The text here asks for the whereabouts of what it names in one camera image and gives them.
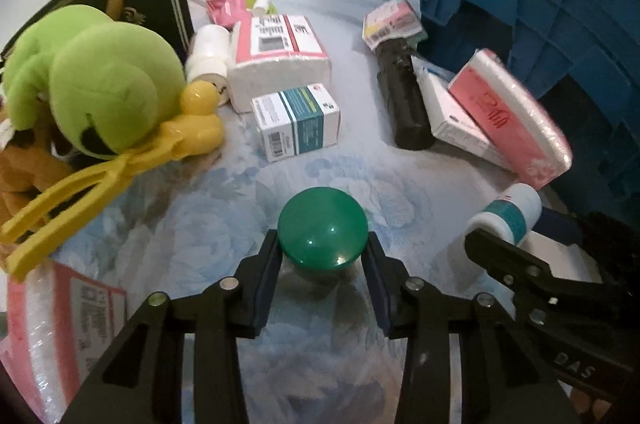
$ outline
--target green bottle cap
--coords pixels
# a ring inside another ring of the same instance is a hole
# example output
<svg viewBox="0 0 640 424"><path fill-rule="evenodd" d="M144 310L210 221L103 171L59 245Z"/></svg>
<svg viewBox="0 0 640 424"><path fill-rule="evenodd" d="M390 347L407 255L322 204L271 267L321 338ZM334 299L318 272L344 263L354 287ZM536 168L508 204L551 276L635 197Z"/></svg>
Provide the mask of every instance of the green bottle cap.
<svg viewBox="0 0 640 424"><path fill-rule="evenodd" d="M310 188L295 195L278 219L285 255L312 271L339 271L364 250L369 224L360 204L334 188Z"/></svg>

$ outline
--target barcode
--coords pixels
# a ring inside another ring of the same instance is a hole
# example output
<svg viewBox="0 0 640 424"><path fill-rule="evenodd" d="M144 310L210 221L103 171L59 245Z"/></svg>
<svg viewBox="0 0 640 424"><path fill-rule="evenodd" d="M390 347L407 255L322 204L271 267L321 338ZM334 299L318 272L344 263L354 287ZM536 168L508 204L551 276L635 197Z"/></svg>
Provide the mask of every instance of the barcode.
<svg viewBox="0 0 640 424"><path fill-rule="evenodd" d="M279 131L269 134L269 146L273 157L282 157L282 139Z"/></svg>
<svg viewBox="0 0 640 424"><path fill-rule="evenodd" d="M270 38L260 39L260 52L282 49L284 49L284 40L281 36L271 36Z"/></svg>
<svg viewBox="0 0 640 424"><path fill-rule="evenodd" d="M389 34L391 34L391 29L389 26L385 26L382 29L380 29L378 32L375 32L371 35L371 41L377 42L380 38L389 36Z"/></svg>
<svg viewBox="0 0 640 424"><path fill-rule="evenodd" d="M284 33L284 27L282 26L258 26L258 30L260 30L260 34L264 38Z"/></svg>
<svg viewBox="0 0 640 424"><path fill-rule="evenodd" d="M271 23L271 24L280 24L281 20L280 20L280 15L279 14L266 14L265 16L261 16L260 20L258 20L258 23L260 23L260 25L264 25L265 23Z"/></svg>

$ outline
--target blue plastic crate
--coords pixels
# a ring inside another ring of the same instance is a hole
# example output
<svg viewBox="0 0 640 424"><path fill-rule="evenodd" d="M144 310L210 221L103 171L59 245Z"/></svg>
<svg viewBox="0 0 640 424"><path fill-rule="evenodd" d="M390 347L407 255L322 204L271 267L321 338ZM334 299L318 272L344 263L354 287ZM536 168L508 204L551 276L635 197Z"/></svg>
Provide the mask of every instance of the blue plastic crate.
<svg viewBox="0 0 640 424"><path fill-rule="evenodd" d="M616 202L640 194L638 159L628 157L640 148L640 0L422 0L421 10L424 55L444 68L456 72L488 46L537 98L575 80L609 130L601 153L587 152L591 167L608 170L600 176ZM565 133L572 146L590 144Z"/></svg>

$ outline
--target metal screw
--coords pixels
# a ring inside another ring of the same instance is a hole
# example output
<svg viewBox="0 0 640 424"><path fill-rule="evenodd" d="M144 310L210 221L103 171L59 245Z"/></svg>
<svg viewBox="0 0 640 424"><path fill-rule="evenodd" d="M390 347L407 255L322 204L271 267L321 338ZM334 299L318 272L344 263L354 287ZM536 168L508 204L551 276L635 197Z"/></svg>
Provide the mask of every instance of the metal screw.
<svg viewBox="0 0 640 424"><path fill-rule="evenodd" d="M491 294L489 294L488 292L479 293L476 299L478 300L478 303L481 306L486 308L489 308L495 303L495 298L491 296Z"/></svg>
<svg viewBox="0 0 640 424"><path fill-rule="evenodd" d="M533 309L529 313L529 319L533 321L536 325L544 325L546 321L546 313L540 309Z"/></svg>
<svg viewBox="0 0 640 424"><path fill-rule="evenodd" d="M159 307L164 305L168 299L169 297L164 292L154 292L146 300L152 307Z"/></svg>
<svg viewBox="0 0 640 424"><path fill-rule="evenodd" d="M424 280L422 278L412 276L407 281L405 281L404 284L406 285L407 289L415 291L420 290L422 287L424 287Z"/></svg>
<svg viewBox="0 0 640 424"><path fill-rule="evenodd" d="M236 289L240 285L238 278L233 276L227 276L220 280L220 289L222 290L233 290Z"/></svg>
<svg viewBox="0 0 640 424"><path fill-rule="evenodd" d="M535 265L529 265L527 267L527 274L529 274L529 276L533 276L533 277L537 277L540 276L540 268L536 267Z"/></svg>

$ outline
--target white bottle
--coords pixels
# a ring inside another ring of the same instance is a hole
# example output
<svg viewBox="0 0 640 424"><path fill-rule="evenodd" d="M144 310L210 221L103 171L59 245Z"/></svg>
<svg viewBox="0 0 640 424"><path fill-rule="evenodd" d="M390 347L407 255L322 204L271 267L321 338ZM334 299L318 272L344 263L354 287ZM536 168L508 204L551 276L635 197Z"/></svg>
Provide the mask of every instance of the white bottle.
<svg viewBox="0 0 640 424"><path fill-rule="evenodd" d="M538 192L527 184L517 183L473 216L465 234L474 229L484 229L505 242L518 245L541 213L542 202Z"/></svg>
<svg viewBox="0 0 640 424"><path fill-rule="evenodd" d="M231 33L224 27L210 24L200 28L193 40L184 71L187 83L197 80L213 83L220 93L220 104L229 100L226 72L231 55Z"/></svg>

